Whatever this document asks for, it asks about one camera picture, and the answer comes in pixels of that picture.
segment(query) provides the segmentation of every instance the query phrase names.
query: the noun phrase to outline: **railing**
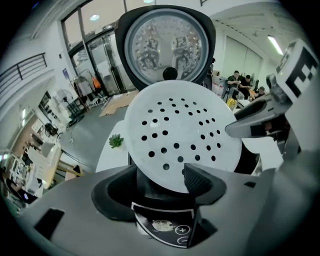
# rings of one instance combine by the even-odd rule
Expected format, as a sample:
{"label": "railing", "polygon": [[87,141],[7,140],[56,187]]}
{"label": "railing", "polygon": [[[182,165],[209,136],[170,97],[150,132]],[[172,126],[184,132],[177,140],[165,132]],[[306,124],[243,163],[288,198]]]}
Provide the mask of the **railing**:
{"label": "railing", "polygon": [[46,67],[47,63],[44,52],[26,58],[9,67],[6,71],[0,74],[0,99],[22,80],[42,69],[45,69]]}

